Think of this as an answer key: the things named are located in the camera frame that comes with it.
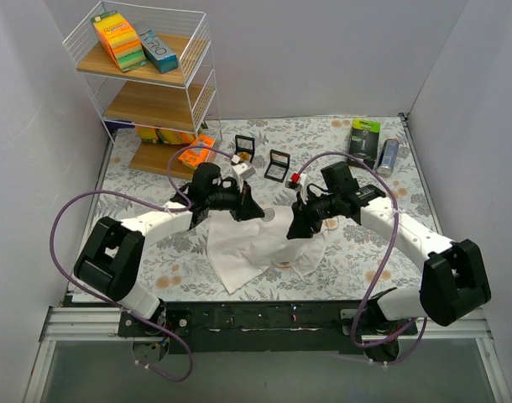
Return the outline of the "white garment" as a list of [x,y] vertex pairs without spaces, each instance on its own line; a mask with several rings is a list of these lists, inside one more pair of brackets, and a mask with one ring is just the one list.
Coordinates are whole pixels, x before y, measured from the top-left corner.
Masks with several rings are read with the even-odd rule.
[[308,239],[286,238],[293,219],[288,207],[274,206],[275,218],[235,221],[229,212],[215,211],[209,218],[206,255],[228,294],[233,294],[271,267],[289,267],[305,279],[316,271],[327,248],[332,220]]

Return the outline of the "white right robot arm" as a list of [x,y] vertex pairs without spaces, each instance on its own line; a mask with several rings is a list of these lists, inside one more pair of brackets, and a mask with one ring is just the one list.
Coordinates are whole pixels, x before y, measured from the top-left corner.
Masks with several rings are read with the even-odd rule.
[[492,298],[479,246],[453,241],[431,231],[407,214],[377,186],[360,186],[345,162],[321,171],[325,188],[310,190],[306,175],[294,173],[287,186],[296,191],[288,239],[312,238],[325,220],[350,218],[393,245],[421,272],[419,288],[387,290],[371,297],[359,321],[386,333],[398,320],[427,317],[448,326]]

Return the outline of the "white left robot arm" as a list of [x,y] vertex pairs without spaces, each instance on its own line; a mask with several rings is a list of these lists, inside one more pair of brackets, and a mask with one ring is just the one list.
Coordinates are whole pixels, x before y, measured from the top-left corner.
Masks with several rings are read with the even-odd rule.
[[137,325],[150,336],[165,329],[160,299],[138,280],[143,251],[176,233],[198,226],[210,211],[228,211],[238,222],[264,217],[252,198],[247,179],[255,169],[247,162],[232,167],[223,178],[213,163],[198,165],[160,210],[122,221],[101,218],[93,228],[74,267],[76,278],[137,316]]

